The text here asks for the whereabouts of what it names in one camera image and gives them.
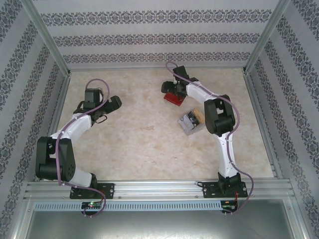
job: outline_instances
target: wire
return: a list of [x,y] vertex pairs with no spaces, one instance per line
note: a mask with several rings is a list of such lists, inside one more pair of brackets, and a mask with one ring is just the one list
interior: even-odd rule
[[176,77],[180,78],[181,80],[184,80],[184,81],[186,81],[186,82],[188,82],[188,83],[190,83],[190,84],[192,84],[192,85],[194,85],[194,86],[196,86],[196,87],[201,88],[201,89],[204,90],[206,93],[208,93],[210,96],[216,97],[216,98],[218,98],[218,99],[220,99],[220,100],[223,100],[223,101],[227,102],[228,104],[231,105],[231,107],[232,107],[232,108],[235,110],[235,112],[236,112],[236,115],[237,115],[237,124],[235,125],[234,129],[233,129],[233,130],[227,135],[227,137],[226,137],[227,156],[228,156],[228,160],[229,160],[230,164],[234,167],[234,169],[236,169],[237,172],[246,175],[246,176],[249,177],[249,179],[251,180],[251,189],[250,189],[250,192],[249,192],[249,194],[248,194],[246,200],[244,201],[243,205],[236,211],[236,212],[238,212],[240,209],[242,209],[242,208],[246,205],[246,203],[248,202],[248,200],[249,200],[249,198],[250,198],[250,196],[252,195],[253,190],[254,190],[254,179],[252,178],[252,176],[250,176],[248,173],[245,173],[245,172],[241,171],[239,168],[237,168],[236,165],[234,164],[233,160],[231,159],[231,156],[230,156],[229,137],[230,137],[230,135],[232,135],[232,134],[238,129],[238,126],[239,126],[239,123],[240,123],[239,111],[238,111],[238,109],[236,108],[236,106],[235,106],[231,101],[229,101],[228,99],[226,99],[226,98],[224,98],[224,97],[222,97],[222,96],[216,95],[216,94],[212,93],[210,90],[206,89],[205,87],[203,87],[203,86],[201,86],[201,85],[198,85],[197,83],[192,82],[192,81],[190,81],[190,80],[188,80],[188,79],[186,79],[186,78],[184,78],[184,77],[182,77],[182,76],[179,76],[179,75],[176,74],[172,69],[170,69],[170,68],[168,67],[168,64],[173,64],[173,65],[175,65],[176,67],[177,67],[178,65],[177,65],[175,62],[171,62],[171,61],[167,61],[167,62],[165,63],[165,66],[166,66],[166,68],[168,69],[168,71],[171,72],[174,76],[176,76]]
[[[109,99],[109,97],[110,97],[110,87],[109,87],[109,85],[108,85],[104,80],[102,80],[102,79],[95,78],[95,79],[90,80],[90,81],[86,84],[85,89],[88,88],[89,84],[90,84],[92,81],[101,81],[101,82],[103,82],[103,83],[105,84],[106,88],[108,89],[108,94],[107,94],[105,100],[104,100],[99,106],[97,106],[97,107],[95,107],[94,109],[91,109],[91,110],[89,110],[88,112],[85,112],[85,113],[79,115],[78,117],[73,118],[72,120],[70,120],[70,122],[67,123],[67,124],[63,127],[63,129],[61,130],[60,134],[58,135],[58,137],[57,137],[57,139],[56,139],[56,143],[55,143],[55,159],[56,159],[55,161],[56,161],[56,171],[57,171],[58,185],[59,185],[59,186],[62,185],[61,172],[60,172],[60,159],[59,159],[59,141],[60,141],[60,138],[62,137],[62,135],[64,134],[65,130],[66,130],[70,125],[72,125],[72,124],[73,124],[75,121],[77,121],[79,118],[81,118],[81,117],[83,117],[83,116],[86,116],[86,115],[88,115],[89,113],[92,113],[92,112],[98,110],[99,108],[101,108],[101,107],[108,101],[108,99]],[[95,217],[95,216],[99,215],[99,214],[105,209],[105,207],[106,207],[106,197],[105,197],[105,194],[103,194],[103,193],[100,192],[99,190],[97,190],[97,189],[95,189],[95,188],[90,188],[90,187],[77,186],[77,185],[74,185],[74,184],[71,184],[71,183],[67,183],[67,182],[65,182],[64,185],[67,185],[67,186],[70,186],[70,187],[74,187],[74,188],[80,188],[80,189],[91,190],[91,191],[94,191],[94,192],[99,193],[99,194],[102,195],[102,197],[103,197],[103,199],[104,199],[103,207],[102,207],[96,214],[91,215],[91,216],[89,216],[89,217],[91,217],[91,218],[92,218],[92,217]],[[88,215],[85,214],[86,209],[87,209],[87,208],[85,208],[85,209],[84,209],[84,212],[83,212],[83,214],[84,214],[85,217],[88,216]]]

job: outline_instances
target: ventilation grille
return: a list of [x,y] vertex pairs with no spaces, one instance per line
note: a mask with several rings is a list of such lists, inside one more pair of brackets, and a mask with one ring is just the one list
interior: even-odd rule
[[[221,210],[220,201],[182,201],[182,202],[106,202],[104,211],[205,211]],[[41,202],[35,204],[35,211],[71,212],[81,211],[81,202]]]

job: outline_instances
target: purple cable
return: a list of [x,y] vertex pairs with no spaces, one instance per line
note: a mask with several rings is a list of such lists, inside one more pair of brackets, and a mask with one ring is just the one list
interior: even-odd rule
[[208,93],[210,96],[216,97],[216,98],[218,98],[218,99],[220,99],[220,100],[223,100],[223,101],[227,102],[227,103],[230,104],[231,107],[235,110],[236,115],[237,115],[237,124],[235,125],[234,129],[233,129],[233,130],[228,134],[228,136],[226,137],[226,147],[227,147],[227,155],[228,155],[229,162],[230,162],[231,165],[234,167],[234,169],[236,169],[237,172],[246,175],[246,176],[249,177],[249,179],[251,180],[251,189],[250,189],[250,192],[249,192],[249,194],[248,194],[246,200],[244,201],[243,205],[242,205],[239,209],[243,208],[243,207],[246,205],[246,203],[248,202],[250,196],[251,196],[252,193],[253,193],[253,190],[254,190],[254,179],[253,179],[252,176],[250,176],[248,173],[245,173],[245,172],[241,171],[240,169],[238,169],[238,168],[236,167],[236,165],[233,163],[233,160],[231,159],[231,156],[230,156],[230,151],[229,151],[229,136],[232,135],[232,134],[236,131],[236,129],[238,128],[238,126],[239,126],[240,116],[239,116],[239,111],[238,111],[238,109],[237,109],[236,106],[235,106],[231,101],[229,101],[228,99],[226,99],[226,98],[224,98],[224,97],[221,97],[221,96],[218,96],[218,95],[215,95],[214,93],[212,93],[210,90],[206,89],[205,87],[203,87],[203,86],[201,86],[201,85],[198,85],[198,84],[196,84],[195,82],[192,82],[192,81],[190,81],[190,80],[188,80],[188,79],[186,79],[186,78],[184,78],[184,77],[182,77],[182,76],[179,76],[178,74],[174,73],[174,71],[171,70],[171,69],[168,67],[168,64],[169,64],[169,63],[175,65],[176,67],[177,67],[177,64],[176,64],[175,62],[171,62],[171,61],[167,61],[167,62],[165,63],[165,66],[166,66],[166,68],[168,69],[168,71],[171,72],[174,76],[176,76],[176,77],[180,78],[181,80],[184,80],[184,81],[186,81],[186,82],[188,82],[188,83],[190,83],[190,84],[192,84],[192,85],[194,85],[194,86],[196,86],[196,87],[201,88],[201,89],[204,90],[206,93]]
[[[56,143],[55,143],[55,157],[56,157],[56,171],[57,171],[58,184],[59,184],[59,186],[62,185],[61,172],[60,172],[60,159],[59,159],[59,141],[60,141],[61,136],[64,134],[65,130],[66,130],[70,125],[72,125],[77,119],[79,119],[79,118],[81,118],[81,117],[83,117],[83,116],[85,116],[85,115],[87,115],[87,114],[89,114],[89,113],[91,113],[91,112],[94,112],[94,111],[98,110],[99,108],[101,108],[101,107],[106,103],[106,101],[107,101],[107,100],[109,99],[109,97],[110,97],[110,87],[109,87],[109,85],[108,85],[104,80],[102,80],[102,79],[97,79],[97,78],[96,78],[96,79],[90,80],[90,81],[86,84],[85,89],[88,88],[89,84],[90,84],[92,81],[101,81],[101,82],[103,82],[103,83],[105,84],[106,88],[108,89],[108,94],[107,94],[105,100],[102,102],[102,104],[100,104],[99,106],[95,107],[94,109],[91,109],[91,110],[89,110],[88,112],[85,112],[85,113],[79,115],[78,117],[72,119],[69,123],[67,123],[67,124],[65,125],[65,127],[63,127],[63,129],[61,130],[60,134],[58,135],[58,137],[57,137],[57,139],[56,139]],[[95,216],[97,216],[97,215],[99,215],[99,214],[104,210],[104,208],[105,208],[105,206],[106,206],[106,197],[105,197],[105,195],[104,195],[101,191],[99,191],[99,190],[97,190],[97,189],[94,189],[94,188],[86,188],[86,187],[76,186],[76,185],[73,185],[73,184],[70,184],[70,183],[64,183],[64,184],[67,185],[67,186],[75,187],[75,188],[91,190],[91,191],[97,192],[97,193],[99,193],[99,194],[102,195],[102,197],[103,197],[103,199],[104,199],[103,207],[102,207],[102,208],[100,209],[100,211],[98,211],[96,214],[91,215],[91,216],[90,216],[91,218],[92,218],[92,217],[95,217]],[[87,215],[85,214],[86,209],[87,209],[87,208],[85,208],[85,209],[84,209],[84,212],[83,212],[85,217],[87,216]]]

